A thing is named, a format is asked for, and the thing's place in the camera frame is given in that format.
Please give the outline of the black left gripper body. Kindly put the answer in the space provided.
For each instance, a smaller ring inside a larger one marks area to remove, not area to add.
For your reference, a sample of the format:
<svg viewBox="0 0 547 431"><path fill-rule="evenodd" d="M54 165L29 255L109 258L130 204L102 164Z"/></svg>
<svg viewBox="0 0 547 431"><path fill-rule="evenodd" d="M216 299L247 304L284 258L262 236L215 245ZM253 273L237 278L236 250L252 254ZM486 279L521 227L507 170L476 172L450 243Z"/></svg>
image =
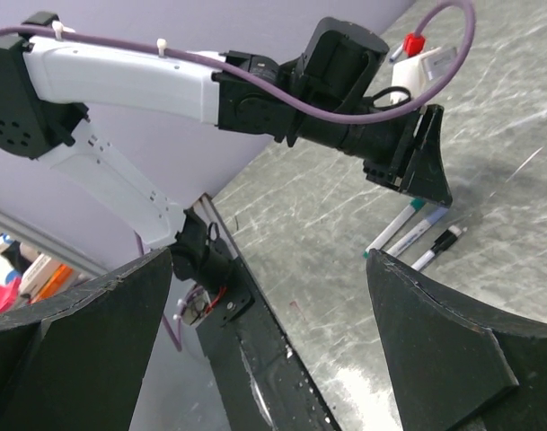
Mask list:
<svg viewBox="0 0 547 431"><path fill-rule="evenodd" d="M332 114L362 116L384 113L366 90L383 64L389 47L378 35L351 22L321 19L304 53L295 64L295 97ZM334 148L363 161L366 178L401 191L409 178L408 165L415 148L414 132L422 118L419 110L372 124L346 124L297 114L295 137Z"/></svg>

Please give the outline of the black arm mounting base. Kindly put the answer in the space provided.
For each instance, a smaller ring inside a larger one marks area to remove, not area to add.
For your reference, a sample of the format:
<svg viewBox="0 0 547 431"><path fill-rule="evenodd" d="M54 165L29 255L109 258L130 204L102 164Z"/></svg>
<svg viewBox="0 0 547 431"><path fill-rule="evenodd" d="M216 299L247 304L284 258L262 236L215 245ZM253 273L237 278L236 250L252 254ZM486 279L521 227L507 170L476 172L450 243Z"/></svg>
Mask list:
<svg viewBox="0 0 547 431"><path fill-rule="evenodd" d="M170 248L174 273L208 293L197 334L230 429L339 429L211 198L185 216Z"/></svg>

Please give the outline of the aluminium rail frame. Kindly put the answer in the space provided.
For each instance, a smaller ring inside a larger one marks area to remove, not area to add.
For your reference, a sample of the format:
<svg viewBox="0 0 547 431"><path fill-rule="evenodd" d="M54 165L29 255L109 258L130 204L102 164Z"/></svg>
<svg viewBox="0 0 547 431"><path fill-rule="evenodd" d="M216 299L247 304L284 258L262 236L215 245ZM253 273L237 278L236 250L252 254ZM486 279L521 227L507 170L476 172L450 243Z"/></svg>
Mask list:
<svg viewBox="0 0 547 431"><path fill-rule="evenodd" d="M1 211L0 231L8 233L16 240L35 246L38 250L44 251L88 276L99 277L109 272L107 268L87 258L74 248Z"/></svg>

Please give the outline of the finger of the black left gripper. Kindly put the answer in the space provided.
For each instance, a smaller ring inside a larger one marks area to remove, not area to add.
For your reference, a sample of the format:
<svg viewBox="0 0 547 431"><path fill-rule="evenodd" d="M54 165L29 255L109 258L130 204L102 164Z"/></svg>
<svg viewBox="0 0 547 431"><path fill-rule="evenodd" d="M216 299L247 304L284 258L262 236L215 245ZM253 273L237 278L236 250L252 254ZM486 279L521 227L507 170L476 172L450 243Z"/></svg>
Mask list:
<svg viewBox="0 0 547 431"><path fill-rule="evenodd" d="M410 158L401 181L401 193L440 207L450 207L453 196L440 150L444 108L428 105L416 128Z"/></svg>

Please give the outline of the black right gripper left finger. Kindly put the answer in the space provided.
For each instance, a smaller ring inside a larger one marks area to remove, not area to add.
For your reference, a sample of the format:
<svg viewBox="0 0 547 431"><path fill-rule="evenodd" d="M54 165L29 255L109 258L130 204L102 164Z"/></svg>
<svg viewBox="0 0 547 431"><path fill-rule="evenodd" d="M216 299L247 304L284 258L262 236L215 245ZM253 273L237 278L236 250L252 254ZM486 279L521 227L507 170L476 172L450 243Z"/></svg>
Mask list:
<svg viewBox="0 0 547 431"><path fill-rule="evenodd" d="M0 314L0 430L127 430L171 279L152 251Z"/></svg>

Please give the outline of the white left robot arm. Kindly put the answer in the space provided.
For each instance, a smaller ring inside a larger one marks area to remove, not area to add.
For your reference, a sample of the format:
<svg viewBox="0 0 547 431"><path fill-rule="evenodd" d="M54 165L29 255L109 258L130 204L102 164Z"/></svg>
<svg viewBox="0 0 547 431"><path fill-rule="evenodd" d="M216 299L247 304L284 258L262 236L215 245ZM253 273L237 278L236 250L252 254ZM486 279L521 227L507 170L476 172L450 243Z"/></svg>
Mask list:
<svg viewBox="0 0 547 431"><path fill-rule="evenodd" d="M0 28L40 10L86 34L187 50L298 56L326 16L382 33L409 1L0 1ZM92 105L98 129L163 192L181 203L223 189L268 144L190 119ZM132 232L65 176L0 150L0 212L96 259L133 249Z"/></svg>

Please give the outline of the white marker long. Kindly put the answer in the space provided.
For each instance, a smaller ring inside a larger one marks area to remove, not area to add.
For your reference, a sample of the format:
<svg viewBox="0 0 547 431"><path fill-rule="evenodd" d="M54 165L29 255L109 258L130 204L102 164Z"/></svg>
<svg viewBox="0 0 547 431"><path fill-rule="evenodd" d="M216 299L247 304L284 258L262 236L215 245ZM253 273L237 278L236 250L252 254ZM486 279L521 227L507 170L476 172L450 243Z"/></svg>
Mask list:
<svg viewBox="0 0 547 431"><path fill-rule="evenodd" d="M397 241L386 252L393 257L400 256L405 252L416 240L426 233L434 224L436 224L446 213L448 208L440 207L434 212L427 215L411 230L409 230L399 241Z"/></svg>

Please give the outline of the white marker green end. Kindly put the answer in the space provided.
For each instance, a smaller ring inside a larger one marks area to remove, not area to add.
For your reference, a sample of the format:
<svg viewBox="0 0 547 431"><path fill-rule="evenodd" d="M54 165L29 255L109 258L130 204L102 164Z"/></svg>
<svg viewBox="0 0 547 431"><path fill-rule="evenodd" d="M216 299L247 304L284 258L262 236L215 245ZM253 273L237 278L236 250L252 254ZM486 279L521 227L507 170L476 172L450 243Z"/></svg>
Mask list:
<svg viewBox="0 0 547 431"><path fill-rule="evenodd" d="M425 201L414 198L365 248L363 257L366 259L371 250L385 246L425 205Z"/></svg>

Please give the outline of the white marker black tip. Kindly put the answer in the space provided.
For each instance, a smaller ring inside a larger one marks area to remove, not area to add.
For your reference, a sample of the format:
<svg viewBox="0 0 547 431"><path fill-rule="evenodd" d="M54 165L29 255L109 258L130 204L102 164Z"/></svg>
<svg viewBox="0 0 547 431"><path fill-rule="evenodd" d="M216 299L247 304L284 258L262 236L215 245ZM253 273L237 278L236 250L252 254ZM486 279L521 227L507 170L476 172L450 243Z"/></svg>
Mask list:
<svg viewBox="0 0 547 431"><path fill-rule="evenodd" d="M456 225L449 226L433 242L432 246L421 255L410 267L417 271L426 268L438 255L451 248L458 239L467 232L467 228Z"/></svg>

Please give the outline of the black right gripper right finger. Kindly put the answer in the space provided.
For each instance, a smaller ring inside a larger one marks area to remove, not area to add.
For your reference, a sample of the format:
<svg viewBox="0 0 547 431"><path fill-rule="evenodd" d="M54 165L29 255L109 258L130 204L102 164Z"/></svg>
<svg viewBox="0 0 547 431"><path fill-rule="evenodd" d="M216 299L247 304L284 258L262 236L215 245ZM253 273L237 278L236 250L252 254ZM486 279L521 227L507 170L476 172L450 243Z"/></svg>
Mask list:
<svg viewBox="0 0 547 431"><path fill-rule="evenodd" d="M384 251L368 291L405 430L547 430L547 323L502 311Z"/></svg>

